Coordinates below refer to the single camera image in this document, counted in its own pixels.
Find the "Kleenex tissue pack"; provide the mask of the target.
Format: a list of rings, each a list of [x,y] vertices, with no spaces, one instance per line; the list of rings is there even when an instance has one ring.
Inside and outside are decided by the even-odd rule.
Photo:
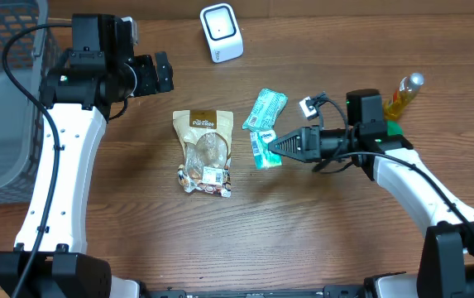
[[[281,156],[268,149],[277,138],[274,130],[250,132],[251,148],[257,170],[266,170],[282,165]]]

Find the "teal snack packet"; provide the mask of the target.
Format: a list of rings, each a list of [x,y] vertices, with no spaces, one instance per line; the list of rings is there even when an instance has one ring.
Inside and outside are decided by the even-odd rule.
[[[271,89],[264,88],[258,94],[256,102],[242,129],[252,132],[271,130],[275,121],[287,104],[288,97]]]

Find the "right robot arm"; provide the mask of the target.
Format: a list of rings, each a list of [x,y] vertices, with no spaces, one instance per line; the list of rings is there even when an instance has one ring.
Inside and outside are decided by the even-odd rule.
[[[464,204],[421,161],[401,134],[390,135],[376,89],[346,95],[343,129],[322,123],[301,127],[270,142],[269,149],[323,171],[351,159],[387,190],[424,236],[415,274],[371,276],[360,286],[327,286],[326,297],[474,297],[474,208]]]

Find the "green lid white jar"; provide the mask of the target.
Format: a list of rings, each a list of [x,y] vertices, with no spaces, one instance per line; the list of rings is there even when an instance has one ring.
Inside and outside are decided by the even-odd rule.
[[[387,135],[388,136],[397,136],[397,135],[403,135],[404,134],[401,126],[397,122],[387,120],[386,125],[387,125]]]

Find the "brown white snack bag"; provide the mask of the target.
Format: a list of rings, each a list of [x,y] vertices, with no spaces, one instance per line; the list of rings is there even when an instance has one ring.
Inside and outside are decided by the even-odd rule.
[[[173,112],[173,126],[184,153],[178,181],[187,193],[202,191],[229,198],[233,113],[220,110]]]

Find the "yellow liquid bottle grey cap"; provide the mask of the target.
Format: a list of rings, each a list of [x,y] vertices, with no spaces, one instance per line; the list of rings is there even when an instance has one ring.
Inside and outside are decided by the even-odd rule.
[[[424,77],[420,73],[413,73],[404,77],[392,98],[382,104],[385,119],[397,121],[423,85]]]

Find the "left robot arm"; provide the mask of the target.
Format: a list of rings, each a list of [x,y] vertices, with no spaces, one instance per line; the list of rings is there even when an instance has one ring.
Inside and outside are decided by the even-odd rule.
[[[0,287],[11,297],[141,298],[142,282],[87,253],[89,187],[112,105],[171,91],[173,70],[165,52],[135,54],[130,17],[75,14],[69,25],[71,47],[31,96],[44,119],[41,157],[14,247],[0,251]]]

